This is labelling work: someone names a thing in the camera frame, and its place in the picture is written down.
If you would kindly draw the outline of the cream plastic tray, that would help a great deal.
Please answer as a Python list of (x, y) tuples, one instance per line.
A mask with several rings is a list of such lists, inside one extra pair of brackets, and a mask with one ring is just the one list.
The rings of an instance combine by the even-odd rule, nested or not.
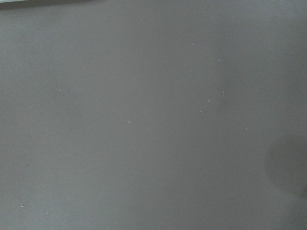
[(23, 8), (90, 3), (90, 2), (92, 2), (92, 0), (19, 0), (19, 1), (1, 3), (0, 10), (1, 11), (14, 10), (14, 9), (23, 9)]

